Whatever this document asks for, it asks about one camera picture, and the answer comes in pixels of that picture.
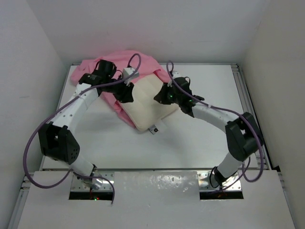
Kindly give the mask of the cream quilted pillow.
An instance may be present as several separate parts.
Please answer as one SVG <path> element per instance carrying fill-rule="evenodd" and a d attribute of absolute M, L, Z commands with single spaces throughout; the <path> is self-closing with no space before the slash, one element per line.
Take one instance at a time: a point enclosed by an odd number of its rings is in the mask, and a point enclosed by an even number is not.
<path fill-rule="evenodd" d="M 119 117 L 140 132 L 148 130 L 161 119 L 178 109 L 178 105 L 163 105 L 153 98 L 159 93 L 163 82 L 155 75 L 139 79 L 132 90 L 132 103 L 118 103 Z"/>

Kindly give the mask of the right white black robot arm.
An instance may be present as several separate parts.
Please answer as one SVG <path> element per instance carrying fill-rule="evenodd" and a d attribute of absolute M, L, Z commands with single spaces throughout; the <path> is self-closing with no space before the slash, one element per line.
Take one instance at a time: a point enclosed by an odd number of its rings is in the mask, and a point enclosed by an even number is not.
<path fill-rule="evenodd" d="M 177 104 L 183 113 L 204 120 L 225 133 L 228 153 L 209 175 L 209 184 L 214 189 L 222 188 L 238 168 L 244 167 L 244 161 L 250 155 L 262 152 L 264 138 L 253 115 L 245 112 L 233 118 L 229 115 L 231 110 L 204 103 L 204 98 L 192 93 L 188 77 L 176 77 L 164 83 L 154 100 L 163 105 Z"/>

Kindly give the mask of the pink floral pillowcase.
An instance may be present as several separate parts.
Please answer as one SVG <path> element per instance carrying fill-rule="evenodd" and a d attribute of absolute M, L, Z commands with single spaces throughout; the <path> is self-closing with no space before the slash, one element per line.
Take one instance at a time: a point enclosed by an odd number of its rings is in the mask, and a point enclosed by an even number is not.
<path fill-rule="evenodd" d="M 128 61 L 130 60 L 131 56 L 135 53 L 136 51 L 133 50 L 117 51 L 109 55 L 98 57 L 96 59 L 83 60 L 81 64 L 77 66 L 74 72 L 71 74 L 70 81 L 72 82 L 72 84 L 77 85 L 78 81 L 85 73 L 93 72 L 99 60 L 106 60 L 113 62 L 118 70 L 123 70 L 123 68 L 127 67 Z M 169 82 L 170 77 L 168 76 L 168 73 L 163 69 L 163 67 L 160 66 L 160 64 L 153 57 L 145 55 L 143 53 L 140 53 L 140 56 L 141 56 L 141 65 L 139 68 L 140 76 L 132 80 L 133 84 L 135 84 L 139 79 L 151 74 L 155 74 L 163 83 Z M 103 99 L 111 107 L 111 109 L 115 111 L 118 115 L 118 113 L 121 111 L 122 108 L 120 105 L 118 105 L 119 101 L 116 100 L 111 93 L 103 92 L 101 94 L 101 99 Z"/>

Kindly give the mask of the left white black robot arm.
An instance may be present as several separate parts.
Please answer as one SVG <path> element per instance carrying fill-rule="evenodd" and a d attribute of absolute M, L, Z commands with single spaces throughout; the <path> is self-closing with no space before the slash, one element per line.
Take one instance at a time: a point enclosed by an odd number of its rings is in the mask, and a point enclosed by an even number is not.
<path fill-rule="evenodd" d="M 81 155 L 81 147 L 74 132 L 90 105 L 101 93 L 112 93 L 120 102 L 133 102 L 132 79 L 139 76 L 137 68 L 128 65 L 118 79 L 117 67 L 109 61 L 99 61 L 92 73 L 85 73 L 79 80 L 74 94 L 50 121 L 39 129 L 41 152 L 44 156 L 69 165 L 80 176 L 90 177 L 95 169 Z"/>

